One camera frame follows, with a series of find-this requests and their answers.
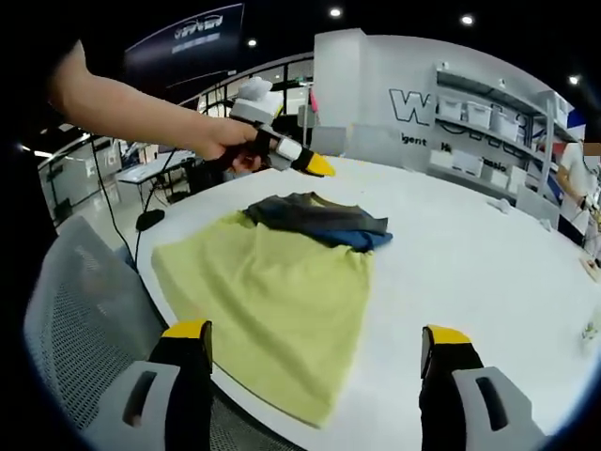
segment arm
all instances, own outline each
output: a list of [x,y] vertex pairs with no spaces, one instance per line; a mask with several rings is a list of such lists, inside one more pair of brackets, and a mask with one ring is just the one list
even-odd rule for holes
[[557,173],[557,181],[562,187],[563,191],[572,197],[577,205],[580,205],[582,203],[583,196],[577,193],[570,183],[570,169],[572,164],[574,164],[574,160],[578,157],[578,149],[575,148],[575,146],[577,145],[568,144],[565,147],[562,163],[560,164],[560,168]]
[[[69,122],[89,132],[186,148],[207,160],[219,158],[228,146],[256,138],[256,130],[250,125],[203,116],[90,73],[81,42],[54,71],[49,91],[52,105]],[[242,172],[254,170],[259,164],[256,158],[248,161],[246,155],[240,155],[233,166]]]

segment yellow cloth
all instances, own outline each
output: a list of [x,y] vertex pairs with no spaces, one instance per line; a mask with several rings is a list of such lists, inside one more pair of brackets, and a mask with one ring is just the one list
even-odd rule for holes
[[237,212],[157,247],[152,265],[177,319],[213,321],[217,365],[282,411],[323,423],[352,361],[371,254]]

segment folded clothing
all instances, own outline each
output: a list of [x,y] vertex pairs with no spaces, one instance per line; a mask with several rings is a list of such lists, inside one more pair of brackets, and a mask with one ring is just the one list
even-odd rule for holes
[[157,247],[152,266],[178,320],[213,321],[216,365],[276,408],[320,426],[352,361],[371,259],[237,212]]
[[329,246],[348,245],[367,252],[390,241],[388,219],[376,219],[361,208],[334,204],[316,193],[273,195],[244,211],[258,224],[298,232]]

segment round table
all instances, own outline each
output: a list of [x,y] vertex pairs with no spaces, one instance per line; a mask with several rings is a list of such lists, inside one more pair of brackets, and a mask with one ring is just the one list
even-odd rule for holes
[[547,434],[581,399],[596,356],[578,335],[601,294],[582,251],[556,231],[485,197],[427,175],[330,158],[334,178],[273,169],[185,199],[144,232],[139,270],[169,324],[176,318],[150,263],[152,249],[180,241],[269,195],[315,191],[389,218],[392,243],[377,249],[370,299],[353,364],[323,428],[273,408],[216,367],[213,379],[244,410],[309,450],[420,449],[422,327],[467,334],[485,365],[498,367],[532,401]]

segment banner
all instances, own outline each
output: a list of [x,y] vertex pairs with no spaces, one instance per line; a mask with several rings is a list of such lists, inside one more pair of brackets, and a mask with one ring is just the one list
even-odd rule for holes
[[243,10],[237,4],[196,14],[140,40],[125,53],[126,82],[168,99],[182,85],[233,69]]

